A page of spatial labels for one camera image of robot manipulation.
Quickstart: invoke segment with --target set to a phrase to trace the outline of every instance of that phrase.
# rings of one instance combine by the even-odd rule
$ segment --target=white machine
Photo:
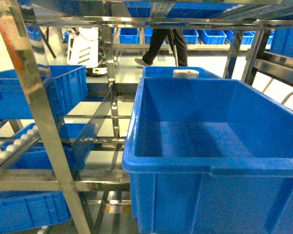
[[[68,40],[67,63],[69,65],[85,65],[87,74],[105,75],[107,68],[100,66],[99,29],[71,29]]]

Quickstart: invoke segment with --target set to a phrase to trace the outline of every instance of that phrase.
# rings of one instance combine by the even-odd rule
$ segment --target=leg
[[[173,29],[172,31],[174,34],[174,42],[172,42],[171,38],[168,37],[170,47],[173,50],[174,44],[176,44],[178,64],[181,67],[187,67],[188,66],[188,49],[187,49],[186,40],[183,35],[183,30]]]
[[[149,64],[153,64],[153,60],[155,59],[157,52],[160,50],[163,41],[165,40],[166,36],[168,35],[168,29],[154,29],[153,35],[151,37],[150,48],[148,52],[143,55],[142,60]]]
[[[232,79],[235,63],[238,58],[241,42],[243,39],[243,34],[243,31],[235,31],[233,34],[233,40],[229,49],[223,78]]]

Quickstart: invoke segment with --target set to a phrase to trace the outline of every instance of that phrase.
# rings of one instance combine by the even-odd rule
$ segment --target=metal rail
[[[40,26],[91,26],[91,27],[140,27],[140,28],[195,28],[245,30],[293,27],[293,20],[254,19],[169,19],[169,18],[126,18],[126,17],[60,17],[37,16]]]
[[[80,171],[73,185],[79,192],[130,191],[129,174],[119,170]],[[0,191],[62,191],[53,170],[0,169]]]

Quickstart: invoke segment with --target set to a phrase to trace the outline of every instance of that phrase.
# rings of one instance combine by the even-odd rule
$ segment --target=white container lid
[[[174,78],[199,78],[200,73],[192,69],[175,69]]]

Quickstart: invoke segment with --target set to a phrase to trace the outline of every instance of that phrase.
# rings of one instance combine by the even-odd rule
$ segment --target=metal pole
[[[115,82],[115,66],[114,66],[114,53],[113,53],[113,42],[112,42],[112,31],[111,28],[103,28],[104,37],[104,50],[107,66],[107,78],[108,87],[111,89],[111,112],[113,117],[118,117],[118,104],[117,104],[117,85]],[[120,137],[120,128],[118,118],[113,118],[113,133],[115,138]]]
[[[51,45],[50,45],[50,43],[49,43],[49,33],[47,32],[47,38],[45,37],[45,35],[43,34],[43,32],[42,32],[42,30],[41,30],[41,28],[39,28],[39,30],[40,30],[40,34],[41,34],[41,36],[42,36],[42,39],[43,39],[43,41],[44,41],[44,43],[46,44],[46,46],[48,47],[48,49],[49,49],[49,51],[50,51],[50,53],[52,54],[52,57],[54,58],[54,59],[56,59],[57,58],[57,56],[55,55],[55,53],[54,53],[54,51],[53,51],[53,49],[52,49],[52,47],[51,47]]]
[[[23,124],[19,119],[10,119],[9,123],[11,124],[14,133],[17,133],[20,129],[23,128]]]
[[[229,54],[227,58],[227,63],[224,71],[223,78],[231,79],[236,63],[236,59],[238,58],[240,46],[242,42],[244,32],[242,31],[234,31],[233,39],[230,45]]]
[[[247,63],[241,79],[246,84],[253,85],[257,73],[257,69],[254,68],[255,60],[262,59],[269,36],[270,30],[256,31],[253,44],[247,55]]]
[[[293,96],[293,92],[290,92],[288,95],[286,95],[286,97],[282,100],[281,104],[284,105],[290,99],[291,96]]]
[[[178,63],[178,53],[177,53],[177,45],[175,43],[175,36],[174,36],[174,32],[173,32],[173,29],[170,29],[169,30],[169,37],[170,37],[170,40],[171,40],[171,43],[172,43],[172,52],[174,54],[174,57],[175,57],[175,63],[176,63],[176,67],[179,66],[179,63]]]
[[[60,108],[60,103],[43,43],[41,38],[30,41],[26,33],[23,16],[26,20],[30,20],[30,26],[38,30],[36,16],[29,0],[20,0],[19,4],[16,0],[0,0],[0,32],[76,228],[80,234],[91,234],[93,232],[92,218],[90,214],[84,213],[84,201],[80,199],[74,186],[64,151],[64,147],[69,150],[70,143],[62,142],[58,133],[58,129],[62,125],[65,128],[65,124],[62,114],[55,111]],[[33,51],[31,42],[35,48],[38,48],[36,53]]]
[[[116,167],[118,152],[119,152],[120,148],[121,148],[121,145],[117,144],[116,148],[115,148],[115,151],[114,151],[111,167],[110,167],[111,171],[114,170],[115,167]],[[96,234],[100,233],[100,228],[101,228],[101,224],[102,224],[102,220],[103,220],[103,216],[104,216],[104,210],[105,210],[105,207],[106,207],[108,195],[109,195],[109,191],[105,191],[103,193],[103,196],[102,196],[98,216],[97,216],[96,223],[95,223]]]
[[[265,92],[267,91],[267,89],[269,88],[269,86],[272,84],[273,80],[274,80],[273,78],[271,78],[271,79],[269,80],[268,84],[266,85],[266,87],[265,87],[264,90],[263,90],[263,93],[265,93]]]

